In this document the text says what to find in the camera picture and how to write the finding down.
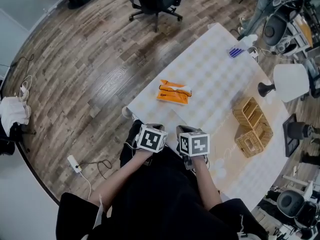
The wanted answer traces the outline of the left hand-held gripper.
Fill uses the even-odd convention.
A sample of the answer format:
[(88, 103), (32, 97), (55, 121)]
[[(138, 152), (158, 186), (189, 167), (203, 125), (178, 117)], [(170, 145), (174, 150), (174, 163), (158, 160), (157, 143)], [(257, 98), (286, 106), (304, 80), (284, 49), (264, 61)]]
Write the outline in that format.
[(165, 126), (157, 123), (142, 124), (136, 136), (138, 150), (146, 150), (152, 153), (161, 152), (166, 144), (168, 133)]

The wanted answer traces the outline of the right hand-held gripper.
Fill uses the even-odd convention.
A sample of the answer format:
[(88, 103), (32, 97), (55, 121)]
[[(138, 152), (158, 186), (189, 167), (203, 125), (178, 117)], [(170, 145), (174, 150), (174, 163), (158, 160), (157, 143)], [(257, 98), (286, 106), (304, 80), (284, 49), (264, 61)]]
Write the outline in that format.
[(185, 168), (193, 170), (192, 157), (203, 156), (208, 163), (207, 155), (210, 153), (210, 135), (200, 128), (186, 125), (176, 127), (178, 145), (176, 150), (182, 157)]

